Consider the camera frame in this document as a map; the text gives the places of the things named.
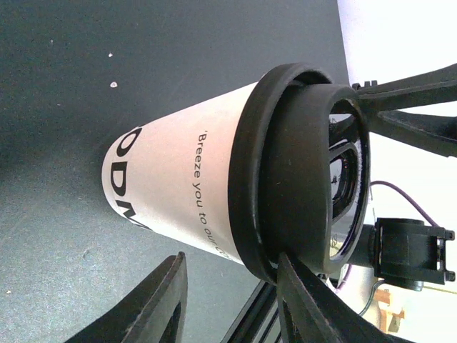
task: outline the black plastic mount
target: black plastic mount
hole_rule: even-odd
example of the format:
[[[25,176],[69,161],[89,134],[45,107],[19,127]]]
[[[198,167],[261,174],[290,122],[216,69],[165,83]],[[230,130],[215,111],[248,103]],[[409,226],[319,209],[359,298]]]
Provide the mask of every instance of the black plastic mount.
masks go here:
[[[382,218],[363,226],[349,263],[373,267],[374,276],[388,284],[420,291],[423,282],[456,280],[446,269],[446,241],[454,239],[453,231],[420,220]]]
[[[280,258],[277,288],[283,343],[409,342],[379,331],[286,254]]]
[[[178,343],[186,305],[186,258],[180,252],[165,259],[113,309],[66,343]]]
[[[457,116],[411,114],[397,109],[457,100],[457,64],[378,85],[354,84],[369,130],[441,156],[457,157]]]

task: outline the black logo lettering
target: black logo lettering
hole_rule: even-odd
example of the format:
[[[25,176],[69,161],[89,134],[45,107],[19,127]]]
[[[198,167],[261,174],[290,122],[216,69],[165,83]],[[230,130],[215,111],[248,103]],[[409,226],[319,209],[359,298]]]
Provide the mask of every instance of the black logo lettering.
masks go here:
[[[127,209],[127,211],[125,211],[123,213],[123,215],[129,220],[131,221],[132,223],[138,225],[139,227],[143,227],[144,229],[148,229],[150,230],[146,225],[136,221],[135,219],[133,219],[132,217],[136,214],[135,211],[134,211],[134,208],[132,207],[131,203],[129,202],[123,202],[121,200],[116,200],[116,203],[117,203],[117,206],[119,207],[123,207],[125,209]]]
[[[138,136],[140,135],[140,132],[141,132],[142,128],[139,127],[138,129],[135,129],[133,130],[132,132],[130,132],[129,134],[127,134],[122,140],[121,140],[121,143],[119,143],[118,147],[117,147],[117,150],[116,150],[116,153],[117,153],[117,156],[119,157],[123,157],[125,155],[127,155],[127,153],[129,152],[130,148],[134,145],[136,139],[138,138]],[[123,148],[122,147],[122,144],[123,142],[127,139],[127,137],[130,137],[132,134],[135,135],[134,139],[130,142],[130,144]]]
[[[121,172],[122,173],[122,185],[118,186],[114,182],[114,172]],[[120,197],[126,195],[126,173],[127,173],[127,162],[114,162],[111,165],[111,186],[113,187],[114,191]]]

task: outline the dark gray surface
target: dark gray surface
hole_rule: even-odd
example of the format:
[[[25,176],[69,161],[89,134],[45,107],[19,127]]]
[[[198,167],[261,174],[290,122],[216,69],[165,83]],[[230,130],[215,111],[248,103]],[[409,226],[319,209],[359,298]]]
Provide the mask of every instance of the dark gray surface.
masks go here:
[[[61,342],[182,250],[184,341],[218,342],[257,281],[115,214],[104,152],[277,64],[347,83],[336,1],[16,0],[0,25],[0,340]]]

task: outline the paper cup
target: paper cup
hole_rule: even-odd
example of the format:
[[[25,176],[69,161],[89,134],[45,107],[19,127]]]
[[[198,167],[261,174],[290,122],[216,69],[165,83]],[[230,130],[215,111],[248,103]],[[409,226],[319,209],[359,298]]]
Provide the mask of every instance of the paper cup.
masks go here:
[[[113,209],[134,224],[242,263],[230,230],[231,147],[250,84],[140,126],[103,164]]]

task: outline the white background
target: white background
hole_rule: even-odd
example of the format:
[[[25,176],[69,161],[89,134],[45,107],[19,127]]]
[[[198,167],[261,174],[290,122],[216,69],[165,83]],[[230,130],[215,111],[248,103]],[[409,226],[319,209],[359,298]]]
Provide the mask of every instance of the white background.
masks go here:
[[[454,1],[338,0],[338,6],[351,83],[363,84],[374,79],[385,83],[457,63]],[[457,116],[457,103],[408,111]],[[437,156],[375,134],[371,135],[371,151],[372,180],[396,184],[438,224],[457,231],[457,159]],[[422,219],[389,188],[374,187],[373,197],[377,217]],[[457,243],[448,243],[447,247],[447,267],[456,271]],[[457,291],[456,283],[442,288]],[[408,306],[414,315],[401,325],[404,338],[416,342],[453,341],[457,295],[435,291],[416,293],[411,295],[407,309]]]

